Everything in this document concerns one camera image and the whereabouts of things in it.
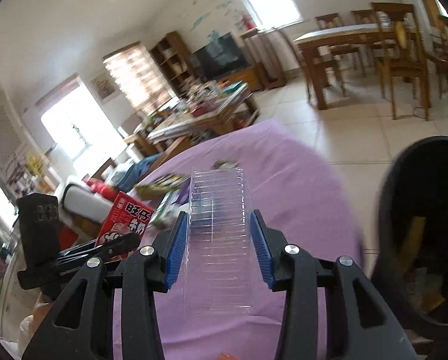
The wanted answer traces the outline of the wooden dining table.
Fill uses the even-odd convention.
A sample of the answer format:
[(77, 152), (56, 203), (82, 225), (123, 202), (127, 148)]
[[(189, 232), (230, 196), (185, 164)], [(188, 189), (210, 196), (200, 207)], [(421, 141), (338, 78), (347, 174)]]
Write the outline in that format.
[(343, 51), (349, 47), (380, 45), (378, 39), (377, 24), (355, 24), (338, 28), (306, 33), (295, 40), (299, 51), (304, 57), (304, 62), (309, 69), (310, 81), (317, 99), (317, 107), (320, 111), (326, 110), (327, 100), (323, 93), (323, 79), (318, 72), (318, 53), (322, 47), (331, 51)]

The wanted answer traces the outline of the red snack box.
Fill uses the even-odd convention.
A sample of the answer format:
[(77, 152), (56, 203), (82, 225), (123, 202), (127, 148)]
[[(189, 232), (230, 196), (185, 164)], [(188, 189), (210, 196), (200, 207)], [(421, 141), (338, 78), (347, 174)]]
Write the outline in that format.
[(96, 238), (96, 246), (109, 246), (111, 242), (119, 240), (120, 237), (133, 234), (137, 241), (133, 241), (127, 250), (121, 246), (112, 246), (112, 252), (119, 251), (119, 253), (108, 257), (108, 261), (127, 258), (140, 245), (154, 212), (150, 206), (124, 192), (119, 192)]

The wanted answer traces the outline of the purple tablecloth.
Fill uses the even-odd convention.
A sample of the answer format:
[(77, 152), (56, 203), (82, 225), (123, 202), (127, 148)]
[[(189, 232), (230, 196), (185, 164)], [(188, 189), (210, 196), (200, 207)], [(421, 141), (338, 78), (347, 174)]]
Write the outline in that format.
[[(316, 258), (362, 258), (361, 227), (336, 173), (316, 150), (296, 139), (277, 121), (265, 122), (205, 141), (183, 151), (149, 174), (206, 171), (217, 161), (243, 170), (252, 206), (267, 226)], [(180, 278), (156, 295), (160, 338), (167, 359), (272, 359), (279, 340), (285, 296), (272, 292), (258, 267), (252, 269), (252, 308), (248, 313), (193, 314), (183, 309)]]

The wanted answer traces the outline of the clear plastic tray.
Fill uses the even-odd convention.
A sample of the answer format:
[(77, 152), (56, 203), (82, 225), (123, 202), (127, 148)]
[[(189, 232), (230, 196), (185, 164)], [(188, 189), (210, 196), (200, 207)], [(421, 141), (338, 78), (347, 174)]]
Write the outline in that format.
[(248, 190), (238, 167), (194, 171), (184, 266), (184, 305), (196, 314), (252, 308)]

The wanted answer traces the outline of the small round wrapper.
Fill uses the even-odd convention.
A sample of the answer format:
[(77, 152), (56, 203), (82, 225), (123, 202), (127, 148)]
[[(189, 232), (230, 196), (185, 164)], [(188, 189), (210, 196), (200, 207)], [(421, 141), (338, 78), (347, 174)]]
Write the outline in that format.
[(223, 161), (218, 160), (214, 165), (213, 169), (219, 170), (219, 169), (231, 169), (231, 168), (237, 168), (239, 164), (237, 162), (233, 161)]

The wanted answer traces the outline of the black trash bin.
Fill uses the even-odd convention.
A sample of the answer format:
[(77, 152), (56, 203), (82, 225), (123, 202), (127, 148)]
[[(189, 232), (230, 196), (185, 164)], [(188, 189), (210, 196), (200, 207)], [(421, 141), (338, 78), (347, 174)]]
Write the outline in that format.
[(405, 329), (448, 335), (448, 136), (395, 158), (378, 200), (373, 285)]

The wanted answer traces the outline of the wooden coffee table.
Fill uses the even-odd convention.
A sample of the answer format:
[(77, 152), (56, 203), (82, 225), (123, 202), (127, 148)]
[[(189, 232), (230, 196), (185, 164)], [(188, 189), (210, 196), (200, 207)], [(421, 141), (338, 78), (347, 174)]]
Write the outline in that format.
[(195, 108), (198, 116), (191, 112), (171, 115), (149, 134), (134, 133), (124, 142), (135, 145), (143, 154), (154, 155), (163, 151), (158, 147), (162, 142), (207, 130), (220, 136), (252, 125), (260, 110), (249, 85), (240, 81), (226, 89), (231, 89), (231, 92), (223, 93), (211, 102), (201, 102), (200, 107)]

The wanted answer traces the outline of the tall wooden stand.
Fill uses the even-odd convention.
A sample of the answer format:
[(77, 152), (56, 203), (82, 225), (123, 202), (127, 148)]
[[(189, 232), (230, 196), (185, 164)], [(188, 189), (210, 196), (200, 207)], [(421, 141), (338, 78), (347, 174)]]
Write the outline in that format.
[(282, 69), (282, 63), (268, 34), (258, 28), (253, 28), (240, 37), (262, 86), (265, 89), (285, 86), (287, 80)]

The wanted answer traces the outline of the dark snack wrapper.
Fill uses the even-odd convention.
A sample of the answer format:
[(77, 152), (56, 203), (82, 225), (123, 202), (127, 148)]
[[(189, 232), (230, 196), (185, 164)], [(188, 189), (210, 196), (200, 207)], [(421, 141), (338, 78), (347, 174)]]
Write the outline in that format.
[(188, 182), (189, 178), (188, 175), (170, 173), (148, 184), (137, 184), (135, 186), (135, 192), (142, 201), (154, 200), (168, 193), (180, 190)]

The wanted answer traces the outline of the wooden dining chair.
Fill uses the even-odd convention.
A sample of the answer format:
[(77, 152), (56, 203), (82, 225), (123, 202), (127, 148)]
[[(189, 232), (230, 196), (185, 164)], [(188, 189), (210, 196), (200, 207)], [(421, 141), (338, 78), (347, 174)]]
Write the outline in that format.
[(419, 99), (422, 118), (430, 117), (428, 66), (414, 6), (408, 3), (372, 2), (377, 20), (378, 39), (383, 55), (375, 59), (381, 95), (390, 94), (392, 118), (397, 118), (395, 78), (409, 80), (412, 95)]

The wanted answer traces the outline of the black television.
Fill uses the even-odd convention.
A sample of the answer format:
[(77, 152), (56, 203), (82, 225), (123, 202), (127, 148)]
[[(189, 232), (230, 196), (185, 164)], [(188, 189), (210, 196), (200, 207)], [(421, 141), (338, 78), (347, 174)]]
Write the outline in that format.
[(212, 40), (193, 56), (206, 80), (217, 80), (248, 67), (248, 61), (231, 33)]

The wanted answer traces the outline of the green gum package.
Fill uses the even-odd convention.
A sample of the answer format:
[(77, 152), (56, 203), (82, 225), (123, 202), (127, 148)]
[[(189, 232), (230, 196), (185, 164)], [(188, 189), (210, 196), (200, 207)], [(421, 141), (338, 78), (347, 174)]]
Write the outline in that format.
[(181, 206), (180, 192), (178, 190), (167, 193), (154, 212), (149, 224), (158, 230), (171, 228), (177, 219)]

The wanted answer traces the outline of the wooden bookshelf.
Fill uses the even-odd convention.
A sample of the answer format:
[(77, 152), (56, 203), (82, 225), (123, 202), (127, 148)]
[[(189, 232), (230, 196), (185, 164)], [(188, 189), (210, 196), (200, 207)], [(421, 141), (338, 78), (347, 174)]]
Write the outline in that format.
[(182, 96), (184, 87), (196, 78), (192, 53), (177, 31), (167, 33), (150, 50), (154, 61), (175, 94)]

